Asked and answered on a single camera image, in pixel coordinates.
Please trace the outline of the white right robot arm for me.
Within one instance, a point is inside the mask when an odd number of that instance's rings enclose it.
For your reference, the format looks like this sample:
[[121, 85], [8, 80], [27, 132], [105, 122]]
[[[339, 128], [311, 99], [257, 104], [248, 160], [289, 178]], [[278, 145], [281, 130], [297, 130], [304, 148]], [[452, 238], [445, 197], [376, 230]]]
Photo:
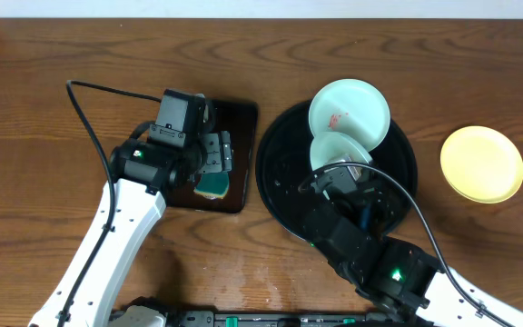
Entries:
[[[374, 174], [354, 180], [350, 168]], [[381, 169], [355, 162], [329, 163], [312, 171], [300, 193], [329, 195], [303, 220], [309, 243], [356, 293], [401, 320], [432, 326], [523, 326], [523, 312], [480, 290], [448, 266], [437, 240], [428, 232], [432, 253], [413, 243], [377, 234], [360, 224], [358, 206], [375, 201], [376, 183], [401, 194], [415, 213], [414, 197]]]

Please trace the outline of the yellow plate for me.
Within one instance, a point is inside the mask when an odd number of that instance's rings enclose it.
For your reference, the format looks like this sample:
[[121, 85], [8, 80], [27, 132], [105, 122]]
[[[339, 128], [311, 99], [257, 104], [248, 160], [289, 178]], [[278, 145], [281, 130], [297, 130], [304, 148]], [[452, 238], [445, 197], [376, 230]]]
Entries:
[[501, 132], [486, 126], [462, 127], [447, 137], [439, 154], [441, 171], [461, 196], [476, 203], [501, 203], [523, 183], [523, 159]]

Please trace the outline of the green and yellow sponge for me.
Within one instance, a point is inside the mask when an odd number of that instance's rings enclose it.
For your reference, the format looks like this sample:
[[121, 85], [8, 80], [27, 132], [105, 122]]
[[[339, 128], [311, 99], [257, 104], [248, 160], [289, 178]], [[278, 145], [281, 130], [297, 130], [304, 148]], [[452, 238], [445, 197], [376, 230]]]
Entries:
[[208, 199], [222, 199], [229, 191], [230, 179], [226, 172], [208, 173], [201, 176], [193, 192]]

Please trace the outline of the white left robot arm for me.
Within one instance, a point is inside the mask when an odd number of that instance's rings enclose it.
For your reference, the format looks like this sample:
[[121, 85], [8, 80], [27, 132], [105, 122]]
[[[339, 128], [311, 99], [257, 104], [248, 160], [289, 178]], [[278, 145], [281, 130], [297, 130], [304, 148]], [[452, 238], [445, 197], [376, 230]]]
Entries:
[[156, 138], [127, 139], [113, 150], [92, 224], [32, 326], [110, 326], [116, 296], [152, 228], [170, 207], [236, 213], [244, 175], [231, 135], [204, 134], [185, 148]]

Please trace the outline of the green plate with big stain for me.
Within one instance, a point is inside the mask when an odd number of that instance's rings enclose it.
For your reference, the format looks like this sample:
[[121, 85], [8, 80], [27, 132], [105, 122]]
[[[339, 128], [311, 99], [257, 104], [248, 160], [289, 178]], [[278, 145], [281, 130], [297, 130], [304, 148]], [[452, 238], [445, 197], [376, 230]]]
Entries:
[[341, 79], [320, 89], [311, 100], [308, 123], [313, 136], [343, 133], [367, 151], [378, 147], [390, 129], [390, 108], [372, 84]]

